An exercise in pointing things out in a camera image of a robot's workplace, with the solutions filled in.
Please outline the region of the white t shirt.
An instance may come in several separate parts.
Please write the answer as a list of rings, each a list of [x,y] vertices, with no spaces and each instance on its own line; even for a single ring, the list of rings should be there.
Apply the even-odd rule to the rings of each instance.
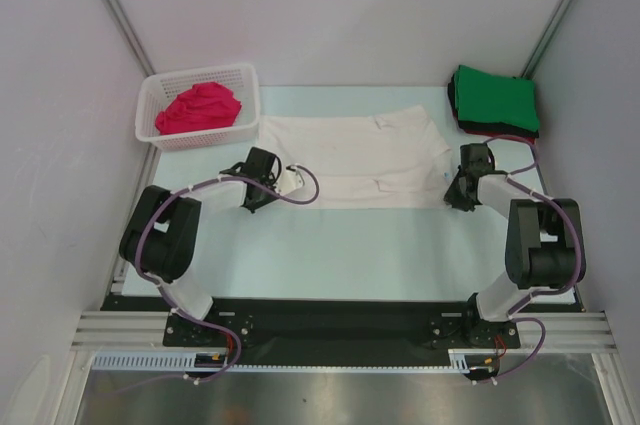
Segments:
[[[421,106],[367,117],[266,116],[256,146],[317,178],[311,209],[441,209],[452,150]]]

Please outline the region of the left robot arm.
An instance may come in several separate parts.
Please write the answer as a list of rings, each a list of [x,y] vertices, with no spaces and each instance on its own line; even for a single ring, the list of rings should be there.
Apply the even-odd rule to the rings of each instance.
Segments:
[[[280,158],[253,147],[245,161],[212,179],[177,192],[150,185],[138,199],[120,240],[119,255],[159,290],[172,309],[189,316],[185,330],[197,343],[214,342],[221,321],[209,313],[213,298],[199,288],[189,271],[203,206],[196,194],[212,193],[215,211],[245,208],[253,212],[277,199],[277,181],[283,174]]]

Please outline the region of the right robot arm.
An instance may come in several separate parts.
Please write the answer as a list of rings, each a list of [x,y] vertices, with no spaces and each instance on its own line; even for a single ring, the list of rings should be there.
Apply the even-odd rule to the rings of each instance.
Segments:
[[[536,192],[499,170],[488,144],[460,147],[460,164],[444,201],[463,212],[489,207],[507,220],[505,271],[472,296],[475,312],[461,321],[469,344],[486,345],[497,334],[496,322],[510,321],[534,298],[562,295],[583,279],[578,203]]]

